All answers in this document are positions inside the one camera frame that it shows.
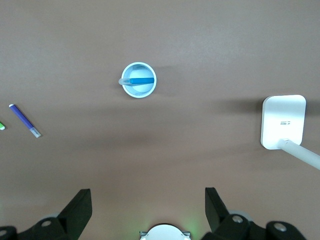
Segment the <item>table surface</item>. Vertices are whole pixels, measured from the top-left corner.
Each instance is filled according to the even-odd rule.
[[[319,238],[319,171],[260,144],[263,100],[300,94],[301,145],[320,153],[319,1],[10,0],[0,36],[0,226],[21,232],[90,188],[82,240],[158,223],[198,240],[215,187],[258,225]],[[146,98],[118,84],[133,62],[156,73]]]

